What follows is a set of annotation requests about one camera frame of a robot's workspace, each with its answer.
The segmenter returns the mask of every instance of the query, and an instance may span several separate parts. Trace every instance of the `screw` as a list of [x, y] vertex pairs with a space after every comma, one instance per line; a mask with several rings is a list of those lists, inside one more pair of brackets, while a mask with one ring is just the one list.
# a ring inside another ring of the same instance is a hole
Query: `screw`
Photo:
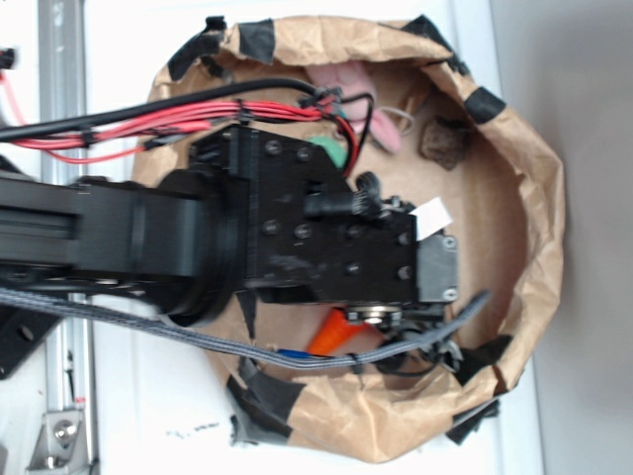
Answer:
[[274, 236], [281, 230], [281, 225], [277, 220], [265, 221], [261, 226], [261, 231], [268, 236]]
[[409, 280], [413, 276], [413, 271], [411, 270], [410, 265], [405, 265], [398, 269], [398, 278], [400, 280]]
[[53, 433], [60, 442], [68, 442], [77, 434], [77, 426], [71, 421], [61, 421], [57, 423]]
[[310, 225], [298, 225], [295, 228], [295, 236], [299, 239], [307, 239], [313, 235]]
[[445, 302], [454, 302], [457, 300], [458, 296], [459, 294], [457, 293], [457, 289], [455, 288], [446, 289], [442, 294], [442, 298]]
[[399, 245], [409, 245], [411, 244], [411, 236], [408, 233], [402, 233], [398, 236], [398, 244]]
[[454, 249], [457, 247], [457, 240], [452, 236], [447, 236], [444, 238], [443, 244], [446, 249]]
[[279, 141], [268, 141], [266, 143], [266, 145], [264, 146], [264, 149], [266, 150], [266, 154], [274, 156], [274, 155], [278, 155], [281, 153], [281, 142]]
[[347, 275], [358, 275], [360, 274], [360, 264], [358, 262], [350, 262], [345, 266], [345, 273]]
[[49, 455], [44, 459], [44, 468], [53, 469], [59, 466], [59, 460], [54, 455]]
[[302, 146], [297, 150], [297, 159], [302, 162], [310, 161], [313, 157], [313, 151], [306, 146]]
[[363, 236], [363, 228], [360, 225], [352, 225], [347, 228], [347, 237], [351, 239], [358, 239]]

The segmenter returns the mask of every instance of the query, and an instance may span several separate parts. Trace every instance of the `white label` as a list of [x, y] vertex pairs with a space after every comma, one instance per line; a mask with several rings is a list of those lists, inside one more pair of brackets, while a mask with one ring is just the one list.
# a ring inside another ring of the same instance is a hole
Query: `white label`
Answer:
[[441, 198], [433, 198], [411, 214], [417, 218], [417, 240], [428, 238], [453, 222]]

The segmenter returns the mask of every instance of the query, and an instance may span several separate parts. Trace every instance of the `orange object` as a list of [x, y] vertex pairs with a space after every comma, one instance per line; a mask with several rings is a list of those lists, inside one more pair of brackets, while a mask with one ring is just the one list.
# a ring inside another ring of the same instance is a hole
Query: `orange object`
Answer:
[[332, 309], [308, 346], [308, 353], [327, 356], [367, 327], [365, 323], [351, 325], [342, 310]]

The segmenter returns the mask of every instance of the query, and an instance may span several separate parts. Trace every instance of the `red wire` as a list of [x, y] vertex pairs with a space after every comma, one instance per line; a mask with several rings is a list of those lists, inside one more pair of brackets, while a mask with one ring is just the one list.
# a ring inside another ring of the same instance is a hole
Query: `red wire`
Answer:
[[[1, 73], [0, 85], [5, 86], [7, 98], [16, 119], [22, 125], [25, 125], [26, 121], [20, 111], [13, 89], [6, 76]], [[95, 140], [98, 143], [141, 135], [179, 135], [207, 131], [212, 127], [209, 122], [210, 119], [231, 118], [232, 116], [237, 116], [242, 110], [250, 113], [254, 116], [254, 119], [315, 122], [323, 119], [323, 112], [330, 111], [332, 102], [333, 98], [331, 100], [326, 98], [318, 103], [319, 108], [314, 106], [299, 108], [272, 101], [205, 101], [185, 104], [135, 117], [107, 131], [96, 133]], [[341, 131], [350, 139], [350, 160], [343, 172], [343, 176], [347, 177], [358, 160], [359, 145], [349, 123], [339, 116], [334, 115], [332, 117], [341, 128]], [[51, 136], [49, 140], [30, 139], [15, 141], [14, 144], [44, 150], [58, 160], [74, 164], [98, 163], [144, 150], [144, 147], [140, 145], [128, 150], [90, 158], [70, 158], [53, 151], [84, 146], [84, 141], [78, 134]]]
[[0, 84], [4, 85], [4, 90], [7, 94], [7, 99], [9, 100], [9, 106], [11, 106], [11, 111], [13, 112], [13, 115], [16, 117], [16, 120], [21, 126], [25, 126], [27, 124], [27, 121], [24, 120], [22, 111], [20, 111], [18, 101], [16, 100], [16, 95], [14, 94], [13, 88], [11, 87], [11, 82], [9, 81], [9, 78], [1, 72]]
[[60, 155], [50, 150], [46, 150], [46, 153], [55, 157], [57, 160], [63, 161], [64, 163], [72, 163], [73, 165], [83, 165], [83, 164], [89, 164], [89, 163], [99, 163], [100, 161], [114, 160], [126, 155], [138, 153], [140, 151], [144, 151], [144, 147], [141, 145], [136, 146], [134, 148], [130, 148], [128, 150], [117, 151], [115, 153], [109, 153], [107, 155], [94, 156], [90, 158], [70, 158], [69, 156]]

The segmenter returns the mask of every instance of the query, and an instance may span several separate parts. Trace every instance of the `pink object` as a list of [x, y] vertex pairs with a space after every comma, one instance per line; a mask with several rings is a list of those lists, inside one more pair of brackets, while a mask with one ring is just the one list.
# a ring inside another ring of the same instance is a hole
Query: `pink object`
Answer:
[[[343, 97], [370, 93], [376, 101], [376, 86], [360, 61], [347, 61], [339, 64], [307, 66], [306, 73], [315, 86], [340, 87]], [[355, 132], [362, 131], [367, 116], [365, 101], [356, 101], [342, 106], [345, 117]], [[397, 153], [403, 147], [400, 131], [392, 120], [379, 110], [374, 110], [369, 131], [374, 140], [386, 151]]]

